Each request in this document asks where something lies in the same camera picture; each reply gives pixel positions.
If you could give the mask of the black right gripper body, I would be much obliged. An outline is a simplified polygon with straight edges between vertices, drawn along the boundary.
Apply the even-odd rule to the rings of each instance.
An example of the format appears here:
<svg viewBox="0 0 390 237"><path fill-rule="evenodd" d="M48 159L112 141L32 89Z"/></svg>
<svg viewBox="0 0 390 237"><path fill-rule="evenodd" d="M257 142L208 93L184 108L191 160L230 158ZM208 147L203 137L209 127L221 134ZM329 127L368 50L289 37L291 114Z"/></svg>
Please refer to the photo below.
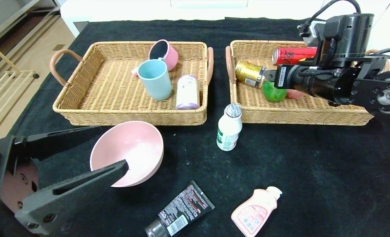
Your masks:
<svg viewBox="0 0 390 237"><path fill-rule="evenodd" d="M280 64L275 74L274 87L278 89L297 90L311 92L309 76L301 76L300 73L309 69L309 66Z"/></svg>

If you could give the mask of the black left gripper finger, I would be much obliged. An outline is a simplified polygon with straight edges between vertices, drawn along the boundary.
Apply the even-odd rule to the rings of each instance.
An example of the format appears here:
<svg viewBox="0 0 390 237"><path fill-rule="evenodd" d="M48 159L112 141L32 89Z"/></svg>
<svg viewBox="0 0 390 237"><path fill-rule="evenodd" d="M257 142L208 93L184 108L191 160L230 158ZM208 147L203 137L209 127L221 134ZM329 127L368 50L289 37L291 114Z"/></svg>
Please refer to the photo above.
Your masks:
<svg viewBox="0 0 390 237"><path fill-rule="evenodd" d="M14 144L21 157L43 161L60 152L83 144L102 134L101 126L86 126L48 133L34 134Z"/></svg>
<svg viewBox="0 0 390 237"><path fill-rule="evenodd" d="M14 216L29 232L48 235L126 172L127 162L122 160L58 182L27 196Z"/></svg>

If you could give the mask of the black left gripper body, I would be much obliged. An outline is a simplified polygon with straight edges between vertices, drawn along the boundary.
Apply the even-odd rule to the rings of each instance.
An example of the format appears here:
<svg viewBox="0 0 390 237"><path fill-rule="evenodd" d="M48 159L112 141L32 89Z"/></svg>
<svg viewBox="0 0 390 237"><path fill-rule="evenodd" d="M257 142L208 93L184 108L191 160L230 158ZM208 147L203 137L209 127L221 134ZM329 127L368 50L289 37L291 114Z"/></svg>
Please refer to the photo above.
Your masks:
<svg viewBox="0 0 390 237"><path fill-rule="evenodd" d="M38 189L36 165L14 151L14 144L21 139L0 139L0 237L34 237L14 216L22 209L23 200Z"/></svg>

